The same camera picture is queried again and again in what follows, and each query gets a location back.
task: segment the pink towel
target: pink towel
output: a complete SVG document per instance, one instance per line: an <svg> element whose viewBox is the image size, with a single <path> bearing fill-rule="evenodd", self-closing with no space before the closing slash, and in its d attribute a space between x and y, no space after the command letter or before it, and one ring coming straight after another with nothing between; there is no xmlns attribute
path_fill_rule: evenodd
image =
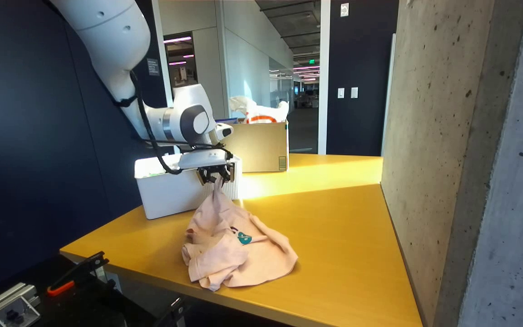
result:
<svg viewBox="0 0 523 327"><path fill-rule="evenodd" d="M190 281L210 290L259 285L288 274L297 261L288 239L234 205L219 181L196 208L181 255Z"/></svg>

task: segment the ceiling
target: ceiling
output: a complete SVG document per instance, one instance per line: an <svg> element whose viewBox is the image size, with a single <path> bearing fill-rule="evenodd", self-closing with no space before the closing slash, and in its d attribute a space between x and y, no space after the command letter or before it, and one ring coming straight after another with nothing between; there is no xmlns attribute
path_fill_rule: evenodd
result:
<svg viewBox="0 0 523 327"><path fill-rule="evenodd" d="M292 63L319 63L319 0L255 0L292 50Z"/></svg>

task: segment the wooden table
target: wooden table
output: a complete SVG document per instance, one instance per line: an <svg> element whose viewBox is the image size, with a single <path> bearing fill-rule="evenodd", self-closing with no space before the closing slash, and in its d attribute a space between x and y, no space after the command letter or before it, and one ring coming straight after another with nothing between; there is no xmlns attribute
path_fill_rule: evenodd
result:
<svg viewBox="0 0 523 327"><path fill-rule="evenodd" d="M145 219L143 208L65 245L103 250L117 274L290 324L421 324L379 188L381 157L292 154L286 172L243 176L246 210L288 235L292 274L245 288L203 290L179 248L192 212Z"/></svg>

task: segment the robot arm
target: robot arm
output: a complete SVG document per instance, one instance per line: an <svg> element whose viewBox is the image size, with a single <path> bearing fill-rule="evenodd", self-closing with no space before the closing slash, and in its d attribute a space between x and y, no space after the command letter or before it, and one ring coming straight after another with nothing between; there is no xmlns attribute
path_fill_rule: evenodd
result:
<svg viewBox="0 0 523 327"><path fill-rule="evenodd" d="M132 67L150 43L148 25L134 0L50 0L83 41L92 67L141 139L148 139L141 110L157 141L214 145L230 134L212 119L201 85L174 90L174 105L154 108L136 97Z"/></svg>

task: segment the white box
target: white box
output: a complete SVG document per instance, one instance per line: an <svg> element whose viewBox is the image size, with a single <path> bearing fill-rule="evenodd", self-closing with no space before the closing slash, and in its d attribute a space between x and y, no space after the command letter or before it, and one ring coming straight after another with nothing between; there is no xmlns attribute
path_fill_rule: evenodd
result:
<svg viewBox="0 0 523 327"><path fill-rule="evenodd" d="M234 177L223 183L223 192L232 199L239 199L241 165L237 157L230 161L234 163ZM196 168L166 174L157 157L136 159L134 177L147 219L192 210L212 188L212 183L201 183Z"/></svg>

